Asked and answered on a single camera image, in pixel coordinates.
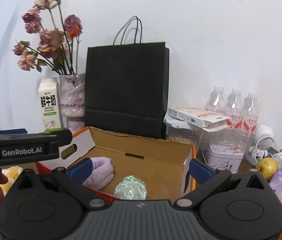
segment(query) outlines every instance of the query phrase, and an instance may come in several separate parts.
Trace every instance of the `glass vase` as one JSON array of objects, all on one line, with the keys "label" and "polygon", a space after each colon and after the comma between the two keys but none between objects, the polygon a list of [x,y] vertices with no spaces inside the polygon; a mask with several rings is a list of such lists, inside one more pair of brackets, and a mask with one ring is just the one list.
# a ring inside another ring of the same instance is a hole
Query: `glass vase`
[{"label": "glass vase", "polygon": [[72,133],[85,127],[84,93],[85,73],[60,76],[60,111]]}]

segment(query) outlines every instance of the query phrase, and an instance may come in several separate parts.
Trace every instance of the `milk carton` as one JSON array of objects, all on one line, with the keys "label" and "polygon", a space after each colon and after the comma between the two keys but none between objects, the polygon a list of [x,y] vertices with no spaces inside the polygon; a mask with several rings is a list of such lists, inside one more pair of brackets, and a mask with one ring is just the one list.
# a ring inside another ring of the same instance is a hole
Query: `milk carton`
[{"label": "milk carton", "polygon": [[62,129],[57,78],[43,78],[39,86],[44,132]]}]

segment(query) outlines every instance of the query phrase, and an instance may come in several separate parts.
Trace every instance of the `iridescent green object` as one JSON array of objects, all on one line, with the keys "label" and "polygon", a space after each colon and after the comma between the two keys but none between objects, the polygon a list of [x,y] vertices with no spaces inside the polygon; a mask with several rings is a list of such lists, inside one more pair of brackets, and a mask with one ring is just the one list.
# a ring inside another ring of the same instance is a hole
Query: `iridescent green object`
[{"label": "iridescent green object", "polygon": [[142,180],[130,175],[115,187],[113,195],[120,199],[145,200],[147,191]]}]

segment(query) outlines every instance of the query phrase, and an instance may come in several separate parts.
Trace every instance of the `silver screw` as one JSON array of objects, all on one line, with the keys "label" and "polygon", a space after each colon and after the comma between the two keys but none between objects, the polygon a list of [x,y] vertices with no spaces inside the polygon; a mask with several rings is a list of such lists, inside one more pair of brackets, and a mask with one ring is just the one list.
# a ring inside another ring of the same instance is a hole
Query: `silver screw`
[{"label": "silver screw", "polygon": [[105,205],[105,201],[100,198],[95,198],[95,199],[90,200],[89,205],[91,207],[102,207]]},{"label": "silver screw", "polygon": [[189,207],[192,205],[192,201],[187,198],[181,198],[177,200],[177,205],[179,207]]}]

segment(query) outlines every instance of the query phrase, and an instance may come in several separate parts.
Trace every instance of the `yellow and white plush toy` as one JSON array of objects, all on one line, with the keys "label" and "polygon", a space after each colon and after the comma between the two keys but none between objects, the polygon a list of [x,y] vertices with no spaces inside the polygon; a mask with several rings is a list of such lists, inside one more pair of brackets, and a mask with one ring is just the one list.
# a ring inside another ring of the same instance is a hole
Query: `yellow and white plush toy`
[{"label": "yellow and white plush toy", "polygon": [[13,166],[8,169],[3,169],[2,173],[9,179],[6,184],[0,184],[1,189],[3,190],[4,196],[8,193],[16,179],[22,173],[23,168],[19,166]]}]

